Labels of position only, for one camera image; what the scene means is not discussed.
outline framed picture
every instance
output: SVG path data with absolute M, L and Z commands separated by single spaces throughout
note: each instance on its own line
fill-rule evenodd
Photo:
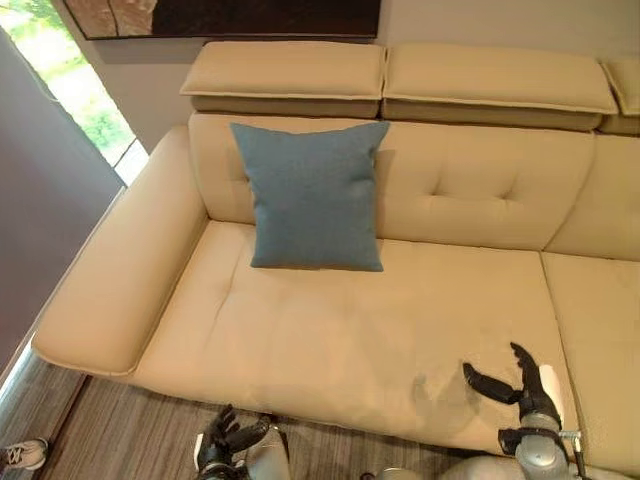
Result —
M 375 38 L 381 0 L 64 0 L 87 40 Z

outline sofa armrest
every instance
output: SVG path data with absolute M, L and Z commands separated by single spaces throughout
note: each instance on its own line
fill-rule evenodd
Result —
M 135 370 L 206 219 L 187 128 L 175 127 L 43 312 L 32 342 L 38 355 L 97 375 Z

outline sofa backrest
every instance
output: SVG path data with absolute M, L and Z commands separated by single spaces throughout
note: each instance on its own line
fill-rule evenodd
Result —
M 596 136 L 584 188 L 545 250 L 640 261 L 640 138 Z
M 254 223 L 229 124 L 326 131 L 366 120 L 195 113 L 192 161 L 211 218 Z M 591 167 L 592 134 L 392 122 L 376 157 L 381 238 L 540 250 Z

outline sofa seat cushion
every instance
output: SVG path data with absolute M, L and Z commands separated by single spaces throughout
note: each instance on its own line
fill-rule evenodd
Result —
M 542 255 L 587 461 L 640 475 L 640 263 Z
M 518 409 L 467 388 L 462 362 L 521 385 L 516 341 L 556 368 L 576 427 L 538 253 L 380 240 L 382 273 L 256 269 L 254 241 L 208 225 L 131 383 L 498 452 Z
M 617 112 L 589 57 L 409 43 L 389 50 L 383 117 L 590 130 Z

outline floor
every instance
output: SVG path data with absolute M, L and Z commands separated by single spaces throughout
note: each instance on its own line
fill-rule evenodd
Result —
M 85 379 L 34 355 L 20 377 L 2 403 L 0 444 L 41 435 L 54 441 L 40 472 L 12 472 L 3 480 L 193 480 L 195 435 L 218 407 Z M 240 422 L 255 418 L 243 413 Z M 431 480 L 465 458 L 458 451 L 309 422 L 285 420 L 280 427 L 289 437 L 295 480 L 358 479 L 390 466 Z

